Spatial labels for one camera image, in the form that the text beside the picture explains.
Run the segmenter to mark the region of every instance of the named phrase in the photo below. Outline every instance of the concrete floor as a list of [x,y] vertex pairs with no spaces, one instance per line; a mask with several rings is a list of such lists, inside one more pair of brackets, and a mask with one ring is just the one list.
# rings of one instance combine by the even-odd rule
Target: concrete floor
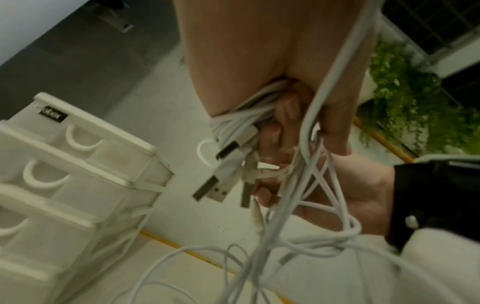
[[[258,239],[249,212],[239,208],[239,187],[223,204],[197,203],[191,197],[211,172],[196,156],[198,142],[210,137],[209,118],[183,64],[171,3],[136,1],[122,15],[135,24],[127,34],[79,10],[1,66],[2,117],[11,116],[44,91],[105,118],[156,145],[177,174],[147,223],[149,231],[180,245],[226,247],[237,242],[253,249]],[[351,144],[357,153],[381,163],[400,163],[376,143],[363,147],[357,129]],[[316,231],[321,229],[292,218],[284,235]],[[362,240],[385,246],[379,238]],[[217,255],[206,256],[221,261]],[[387,302],[393,268],[369,256],[362,256],[362,263],[372,297]],[[328,260],[298,258],[270,287],[298,304],[369,302],[353,252]]]

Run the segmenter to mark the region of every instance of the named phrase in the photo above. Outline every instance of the hand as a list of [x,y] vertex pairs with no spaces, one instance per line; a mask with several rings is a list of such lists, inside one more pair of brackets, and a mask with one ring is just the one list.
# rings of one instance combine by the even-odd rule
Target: hand
[[[280,134],[281,138],[288,136],[290,142],[298,141],[298,132],[296,132],[298,123],[277,115],[277,112],[281,112],[284,103],[292,101],[297,102],[298,107],[301,106],[302,102],[305,102],[300,94],[294,92],[282,96],[275,109],[275,119],[278,122],[265,126],[260,132],[259,154],[263,162],[279,166],[290,163],[293,145],[281,146],[276,143],[276,138]],[[332,159],[347,202],[348,211],[360,221],[362,232],[378,235],[387,234],[393,204],[394,169],[356,154],[350,156],[332,155]],[[321,169],[324,161],[325,159],[319,161],[317,165],[319,169]],[[325,177],[330,185],[328,174]],[[279,200],[277,197],[279,186],[279,181],[275,179],[260,181],[255,193],[259,203],[265,207],[276,204]],[[307,201],[331,205],[320,186],[307,198]],[[314,225],[330,230],[339,230],[342,227],[335,214],[322,210],[299,206],[294,214]]]
[[[227,112],[278,78],[316,91],[368,1],[175,0],[190,76],[208,113]],[[372,29],[319,114],[325,147],[338,155],[351,152],[375,36]]]

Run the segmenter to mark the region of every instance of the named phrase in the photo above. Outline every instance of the black sleeve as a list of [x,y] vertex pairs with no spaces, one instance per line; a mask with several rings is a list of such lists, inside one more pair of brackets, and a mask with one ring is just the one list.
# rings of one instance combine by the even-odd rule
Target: black sleeve
[[480,241],[480,163],[431,161],[395,166],[390,245],[402,250],[419,228]]

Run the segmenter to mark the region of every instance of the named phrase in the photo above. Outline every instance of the green plant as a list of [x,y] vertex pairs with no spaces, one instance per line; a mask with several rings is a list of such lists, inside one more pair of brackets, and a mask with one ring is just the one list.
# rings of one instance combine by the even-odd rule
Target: green plant
[[[480,152],[480,114],[453,105],[443,93],[441,80],[428,65],[412,63],[405,46],[378,42],[370,64],[378,87],[374,98],[359,106],[362,141],[383,128],[385,139],[398,143],[404,132],[415,134],[417,153],[441,153],[447,146],[467,153]],[[428,138],[420,140],[423,130]]]

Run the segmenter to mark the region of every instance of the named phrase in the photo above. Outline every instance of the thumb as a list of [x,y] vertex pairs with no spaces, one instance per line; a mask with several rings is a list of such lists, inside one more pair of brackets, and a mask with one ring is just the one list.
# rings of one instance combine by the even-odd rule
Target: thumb
[[357,101],[352,98],[345,102],[325,105],[320,111],[319,123],[323,144],[331,153],[342,156],[352,153],[349,135],[356,109]]

